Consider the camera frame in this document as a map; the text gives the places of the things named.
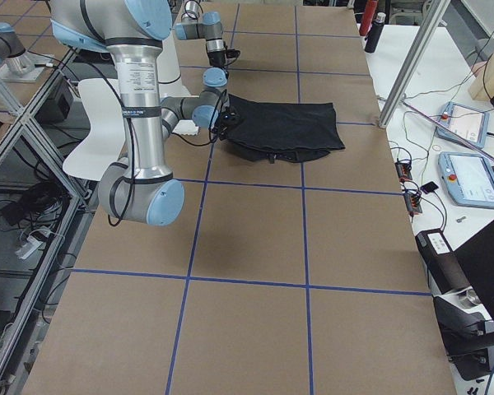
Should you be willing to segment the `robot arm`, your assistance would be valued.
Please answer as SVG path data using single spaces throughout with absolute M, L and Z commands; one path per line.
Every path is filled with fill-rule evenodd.
M 204 40 L 211 67 L 228 72 L 228 67 L 240 56 L 240 51 L 229 48 L 224 40 L 221 15 L 205 12 L 201 1 L 185 1 L 180 22 L 174 25 L 178 40 Z
M 184 205 L 184 186 L 166 164 L 165 140 L 181 120 L 212 132 L 230 112 L 220 14 L 193 11 L 174 23 L 167 1 L 54 1 L 51 23 L 62 44 L 109 53 L 114 60 L 127 154 L 110 164 L 99 182 L 109 224 L 171 224 Z M 170 34 L 206 42 L 211 67 L 195 97 L 160 96 L 157 60 Z

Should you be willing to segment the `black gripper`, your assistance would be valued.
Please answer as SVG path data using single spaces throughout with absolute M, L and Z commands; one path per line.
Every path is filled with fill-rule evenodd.
M 244 118 L 240 115 L 238 110 L 234 106 L 228 106 L 219 113 L 217 121 L 212 127 L 211 142 L 217 142 L 218 140 L 226 140 L 229 132 L 237 128 Z
M 238 49 L 228 48 L 224 39 L 206 41 L 207 58 L 211 67 L 227 68 L 241 54 Z

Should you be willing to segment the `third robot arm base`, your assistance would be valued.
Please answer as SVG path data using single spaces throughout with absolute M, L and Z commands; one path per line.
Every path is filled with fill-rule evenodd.
M 0 22 L 0 78 L 9 82 L 35 82 L 45 67 L 45 61 L 38 63 L 37 59 L 26 50 L 12 26 Z

